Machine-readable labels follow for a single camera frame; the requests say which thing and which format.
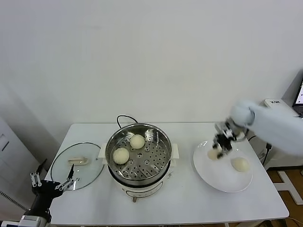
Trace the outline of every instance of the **white cable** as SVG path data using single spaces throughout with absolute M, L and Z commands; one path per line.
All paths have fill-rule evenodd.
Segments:
M 297 221 L 298 223 L 300 223 L 301 225 L 303 225 L 303 222 L 301 222 L 301 221 L 299 221 L 299 220 L 297 220 L 297 219 L 295 219 L 295 218 L 291 218 L 291 217 L 287 217 L 287 218 L 292 219 L 292 220 L 294 220 L 294 221 Z

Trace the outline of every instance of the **table leg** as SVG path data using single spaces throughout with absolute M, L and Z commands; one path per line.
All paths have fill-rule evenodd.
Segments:
M 278 171 L 280 178 L 282 179 L 283 183 L 274 183 L 277 191 L 289 191 L 293 200 L 297 205 L 303 205 L 303 200 L 299 193 L 297 192 L 296 188 L 294 187 L 293 183 L 288 178 L 287 174 L 284 171 Z

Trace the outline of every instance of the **white table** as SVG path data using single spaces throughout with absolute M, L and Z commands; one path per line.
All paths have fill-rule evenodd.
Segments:
M 172 177 L 151 197 L 136 203 L 115 185 L 107 166 L 90 185 L 67 191 L 51 206 L 54 225 L 168 225 L 242 222 L 285 218 L 289 212 L 247 140 L 239 142 L 253 169 L 251 185 L 243 192 L 225 193 L 205 183 L 193 166 L 195 146 L 212 140 L 213 123 L 157 123 L 172 143 L 177 143 L 180 159 Z M 107 142 L 118 130 L 114 123 L 73 124 L 57 156 L 78 142 Z

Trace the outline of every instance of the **steamed bun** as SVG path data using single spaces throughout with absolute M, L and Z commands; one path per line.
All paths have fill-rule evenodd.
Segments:
M 139 135 L 139 134 L 135 134 L 131 137 L 130 141 L 129 141 L 130 145 L 132 146 L 132 148 L 134 149 L 140 149 L 144 146 L 145 144 L 145 139 L 143 136 Z
M 213 149 L 209 150 L 209 152 L 207 153 L 207 156 L 209 157 L 209 159 L 215 161 L 218 159 L 218 154 L 221 151 L 222 151 L 221 149 L 213 148 Z
M 239 172 L 247 172 L 250 169 L 249 162 L 243 157 L 232 159 L 232 167 Z
M 121 165 L 128 161 L 129 159 L 129 152 L 125 148 L 118 148 L 113 153 L 114 162 Z

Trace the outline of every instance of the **white wall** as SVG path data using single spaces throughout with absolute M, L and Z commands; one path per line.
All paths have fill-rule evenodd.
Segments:
M 42 160 L 74 122 L 222 120 L 282 97 L 301 0 L 0 1 L 0 115 Z

